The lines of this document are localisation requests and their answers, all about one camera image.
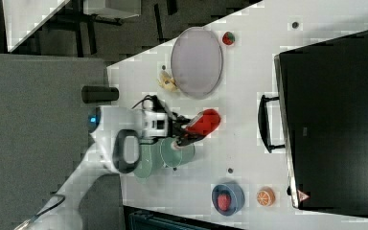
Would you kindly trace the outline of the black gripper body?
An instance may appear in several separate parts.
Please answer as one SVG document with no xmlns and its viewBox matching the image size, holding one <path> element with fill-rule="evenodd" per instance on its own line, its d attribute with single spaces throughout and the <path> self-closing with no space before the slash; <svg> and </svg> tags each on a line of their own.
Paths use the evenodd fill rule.
<svg viewBox="0 0 368 230">
<path fill-rule="evenodd" d="M 178 138 L 179 136 L 187 133 L 187 131 L 185 130 L 184 126 L 175 126 L 173 124 L 174 120 L 178 117 L 178 116 L 182 116 L 182 115 L 178 115 L 177 113 L 173 113 L 170 117 L 169 117 L 169 124 L 168 124 L 168 136 L 172 137 L 172 138 Z"/>
</svg>

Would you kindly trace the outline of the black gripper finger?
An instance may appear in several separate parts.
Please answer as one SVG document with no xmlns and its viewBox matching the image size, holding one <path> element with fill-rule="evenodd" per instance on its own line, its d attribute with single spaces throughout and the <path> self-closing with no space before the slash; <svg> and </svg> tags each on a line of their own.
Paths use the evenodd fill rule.
<svg viewBox="0 0 368 230">
<path fill-rule="evenodd" d="M 205 138 L 205 135 L 199 133 L 185 133 L 176 139 L 176 144 L 179 147 L 186 147 L 195 142 L 201 141 Z"/>
<path fill-rule="evenodd" d="M 178 116 L 174 120 L 173 124 L 175 126 L 183 127 L 183 126 L 191 126 L 194 122 L 195 122 L 194 119 L 189 119 L 189 118 L 186 118 L 184 116 Z"/>
</svg>

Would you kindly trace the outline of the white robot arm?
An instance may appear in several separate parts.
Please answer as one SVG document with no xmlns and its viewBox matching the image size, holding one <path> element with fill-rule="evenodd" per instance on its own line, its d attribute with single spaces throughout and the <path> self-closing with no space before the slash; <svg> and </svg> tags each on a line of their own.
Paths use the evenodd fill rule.
<svg viewBox="0 0 368 230">
<path fill-rule="evenodd" d="M 82 230 L 81 201 L 99 178 L 132 173 L 138 168 L 142 146 L 171 139 L 171 149 L 184 149 L 207 137 L 220 121 L 214 109 L 189 119 L 155 98 L 149 107 L 98 106 L 88 118 L 93 144 L 76 169 L 39 212 L 13 230 Z"/>
</svg>

